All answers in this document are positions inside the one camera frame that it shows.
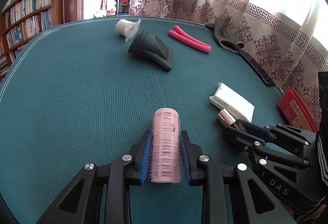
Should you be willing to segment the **brown nail polish bottle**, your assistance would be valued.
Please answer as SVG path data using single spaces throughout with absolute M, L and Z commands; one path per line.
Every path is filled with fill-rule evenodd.
M 227 109 L 222 109 L 218 115 L 217 115 L 217 119 L 219 121 L 219 123 L 223 126 L 223 127 L 233 127 L 235 129 L 241 130 L 243 132 L 247 132 L 245 126 L 243 125 L 242 122 L 240 122 L 239 120 L 235 119 L 229 112 Z

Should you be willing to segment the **red cookie tin box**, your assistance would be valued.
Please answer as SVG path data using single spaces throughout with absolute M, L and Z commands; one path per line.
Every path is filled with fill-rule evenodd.
M 278 102 L 278 107 L 291 126 L 308 130 L 315 134 L 318 132 L 319 123 L 300 92 L 295 88 L 290 88 L 285 93 Z

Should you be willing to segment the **white tissue pack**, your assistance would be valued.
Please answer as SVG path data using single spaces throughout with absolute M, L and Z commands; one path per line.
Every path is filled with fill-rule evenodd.
M 221 110 L 226 109 L 235 118 L 252 122 L 254 105 L 223 82 L 218 83 L 218 88 L 209 99 L 210 103 Z

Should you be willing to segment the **black phone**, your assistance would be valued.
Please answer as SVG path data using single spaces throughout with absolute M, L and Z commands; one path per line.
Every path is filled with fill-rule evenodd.
M 245 62 L 249 65 L 251 69 L 255 72 L 255 74 L 261 79 L 261 81 L 268 87 L 274 87 L 275 83 L 269 77 L 267 72 L 261 67 L 261 65 L 248 53 L 243 50 L 240 50 L 238 53 Z

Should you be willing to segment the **grey glove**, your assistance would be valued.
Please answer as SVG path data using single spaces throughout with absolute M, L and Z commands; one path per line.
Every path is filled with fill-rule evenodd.
M 238 42 L 227 30 L 230 21 L 230 17 L 226 17 L 224 21 L 217 17 L 214 24 L 206 24 L 205 27 L 213 31 L 214 38 L 219 46 L 235 54 L 240 54 L 241 49 L 244 48 L 244 43 Z

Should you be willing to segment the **patterned curtain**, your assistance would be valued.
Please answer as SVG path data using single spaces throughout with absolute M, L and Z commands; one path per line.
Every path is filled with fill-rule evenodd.
M 327 70 L 327 44 L 315 38 L 327 22 L 321 0 L 132 0 L 130 15 L 214 24 L 230 17 L 227 30 L 283 92 L 300 92 L 321 119 L 318 73 Z

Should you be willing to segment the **pink foam curler rod far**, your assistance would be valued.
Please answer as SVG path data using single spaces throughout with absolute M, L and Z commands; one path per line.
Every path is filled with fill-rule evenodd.
M 181 29 L 178 25 L 175 25 L 173 30 L 169 30 L 168 35 L 175 40 L 189 46 L 190 48 L 196 49 L 206 54 L 209 54 L 212 50 L 210 45 L 193 38 L 184 32 L 183 29 Z

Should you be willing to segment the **black hair dryer nozzle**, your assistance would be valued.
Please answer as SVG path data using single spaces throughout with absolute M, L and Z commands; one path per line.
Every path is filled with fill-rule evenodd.
M 137 32 L 128 53 L 149 61 L 167 72 L 172 70 L 173 48 L 144 28 Z

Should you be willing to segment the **white tape roll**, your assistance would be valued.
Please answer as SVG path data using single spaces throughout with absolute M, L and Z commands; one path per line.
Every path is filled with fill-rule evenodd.
M 131 40 L 136 33 L 138 33 L 140 28 L 141 19 L 136 22 L 129 21 L 126 19 L 121 19 L 117 22 L 115 29 L 116 33 L 125 38 L 125 42 Z

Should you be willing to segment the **red chair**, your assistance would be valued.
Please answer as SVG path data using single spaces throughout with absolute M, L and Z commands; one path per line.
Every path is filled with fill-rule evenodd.
M 116 0 L 116 15 L 129 14 L 131 0 Z

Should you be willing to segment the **wooden bookshelf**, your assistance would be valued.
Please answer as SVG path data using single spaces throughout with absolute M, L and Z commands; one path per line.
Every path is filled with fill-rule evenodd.
M 22 48 L 64 21 L 63 0 L 15 0 L 1 12 L 1 80 Z

